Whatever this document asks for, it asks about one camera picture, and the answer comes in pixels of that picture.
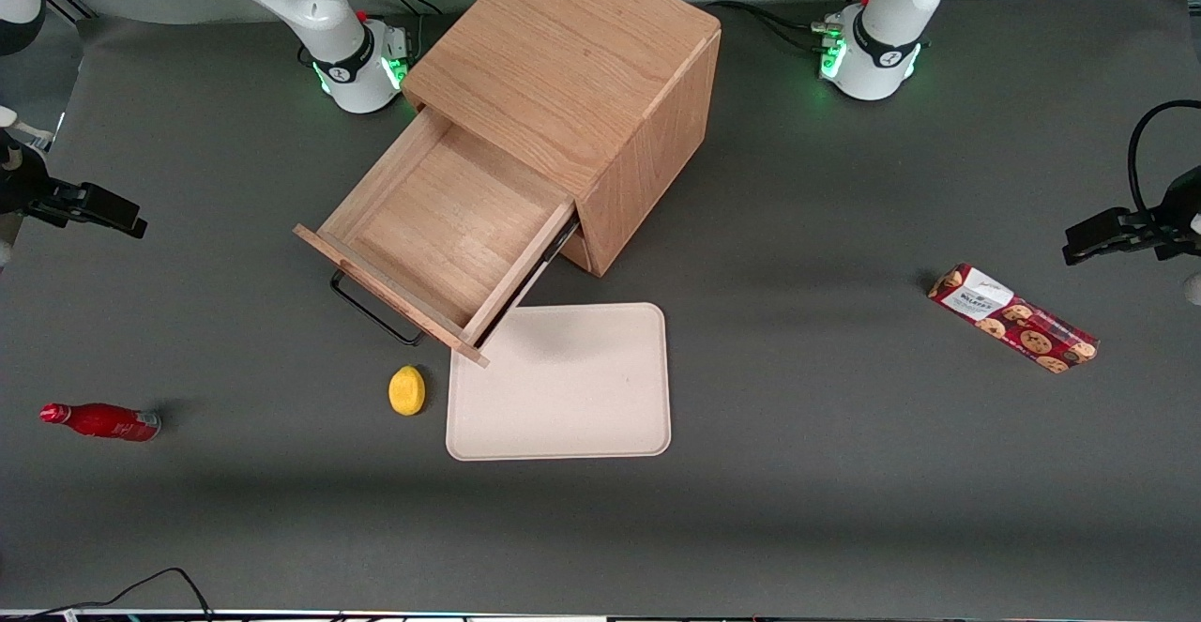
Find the cookie package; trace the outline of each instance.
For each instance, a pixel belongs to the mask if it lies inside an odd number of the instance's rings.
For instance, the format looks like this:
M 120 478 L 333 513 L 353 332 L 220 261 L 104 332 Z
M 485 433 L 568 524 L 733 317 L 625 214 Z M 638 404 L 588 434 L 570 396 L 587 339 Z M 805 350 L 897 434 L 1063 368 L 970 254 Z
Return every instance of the cookie package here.
M 1063 373 L 1097 357 L 1094 336 L 1015 295 L 966 263 L 937 281 L 930 298 L 1051 373 Z

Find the beige tray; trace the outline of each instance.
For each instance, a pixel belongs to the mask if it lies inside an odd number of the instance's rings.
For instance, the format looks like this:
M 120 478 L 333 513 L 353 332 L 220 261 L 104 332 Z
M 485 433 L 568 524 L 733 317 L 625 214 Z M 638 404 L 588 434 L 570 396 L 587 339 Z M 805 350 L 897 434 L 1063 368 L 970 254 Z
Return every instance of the beige tray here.
M 453 353 L 447 450 L 464 461 L 652 456 L 671 443 L 667 328 L 652 304 L 520 306 L 488 369 Z

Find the wooden cabinet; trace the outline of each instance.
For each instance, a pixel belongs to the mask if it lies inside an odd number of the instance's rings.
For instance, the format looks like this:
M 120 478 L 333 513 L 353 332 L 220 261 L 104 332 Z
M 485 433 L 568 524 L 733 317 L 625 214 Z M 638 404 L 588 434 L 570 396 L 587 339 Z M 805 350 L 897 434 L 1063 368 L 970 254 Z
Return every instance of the wooden cabinet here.
M 721 28 L 679 0 L 479 0 L 405 79 L 419 109 L 315 234 L 452 349 L 562 249 L 600 276 L 704 139 Z

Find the red bottle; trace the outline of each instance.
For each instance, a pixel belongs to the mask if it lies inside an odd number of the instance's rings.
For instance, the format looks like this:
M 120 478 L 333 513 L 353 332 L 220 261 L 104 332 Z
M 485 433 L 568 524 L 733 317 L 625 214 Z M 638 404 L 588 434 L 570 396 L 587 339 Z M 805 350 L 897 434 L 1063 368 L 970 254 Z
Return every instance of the red bottle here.
M 88 437 L 126 442 L 149 442 L 162 426 L 159 415 L 153 412 L 113 405 L 46 405 L 41 415 L 47 423 L 61 423 Z

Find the green led light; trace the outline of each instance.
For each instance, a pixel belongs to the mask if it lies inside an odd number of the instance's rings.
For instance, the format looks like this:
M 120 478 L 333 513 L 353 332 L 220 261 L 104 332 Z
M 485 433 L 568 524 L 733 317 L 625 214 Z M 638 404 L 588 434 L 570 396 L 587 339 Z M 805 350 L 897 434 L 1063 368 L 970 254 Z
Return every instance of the green led light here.
M 913 76 L 913 67 L 914 67 L 914 65 L 918 64 L 918 54 L 921 54 L 921 42 L 919 42 L 919 44 L 916 46 L 916 48 L 913 49 L 913 59 L 909 59 L 909 67 L 907 67 L 907 70 L 904 70 L 906 78 L 909 78 L 909 76 Z
M 404 59 L 380 58 L 380 65 L 383 66 L 383 71 L 388 72 L 392 86 L 400 89 L 401 80 L 408 74 L 408 62 L 405 62 Z
M 329 84 L 325 84 L 325 74 L 321 73 L 321 70 L 317 67 L 317 62 L 312 62 L 312 71 L 317 74 L 317 79 L 321 79 L 321 91 L 329 95 Z
M 847 54 L 847 42 L 838 40 L 833 48 L 826 50 L 826 58 L 821 61 L 821 74 L 827 79 L 833 79 L 838 74 L 838 66 L 842 66 L 842 58 Z

